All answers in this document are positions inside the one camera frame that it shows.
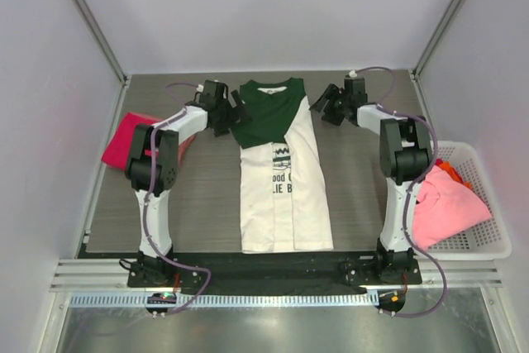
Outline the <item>white green printed t-shirt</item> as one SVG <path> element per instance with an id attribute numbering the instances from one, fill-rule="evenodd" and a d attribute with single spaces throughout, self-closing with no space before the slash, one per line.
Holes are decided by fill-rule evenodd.
<path id="1" fill-rule="evenodd" d="M 304 82 L 240 87 L 250 122 L 240 147 L 241 249 L 245 254 L 333 250 L 331 221 Z"/>

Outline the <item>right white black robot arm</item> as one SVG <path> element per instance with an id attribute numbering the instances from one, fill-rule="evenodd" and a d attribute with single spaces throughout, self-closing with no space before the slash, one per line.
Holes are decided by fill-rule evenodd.
<path id="1" fill-rule="evenodd" d="M 411 237 L 418 191 L 434 163 L 436 145 L 424 119 L 389 111 L 370 103 L 361 77 L 346 77 L 342 88 L 331 83 L 311 109 L 322 120 L 343 121 L 379 137 L 379 165 L 387 183 L 384 226 L 373 258 L 352 257 L 341 263 L 345 282 L 362 284 L 420 284 L 417 244 Z"/>

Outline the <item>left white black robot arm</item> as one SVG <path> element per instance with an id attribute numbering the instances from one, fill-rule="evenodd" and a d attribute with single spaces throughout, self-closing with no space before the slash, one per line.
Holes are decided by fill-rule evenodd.
<path id="1" fill-rule="evenodd" d="M 237 90 L 207 80 L 194 86 L 191 101 L 174 115 L 152 125 L 135 127 L 126 161 L 125 176 L 135 192 L 141 212 L 141 242 L 134 262 L 121 260 L 130 287 L 164 287 L 183 271 L 209 270 L 184 265 L 174 258 L 169 235 L 169 196 L 179 171 L 180 146 L 192 136 L 210 129 L 215 137 L 252 120 Z"/>

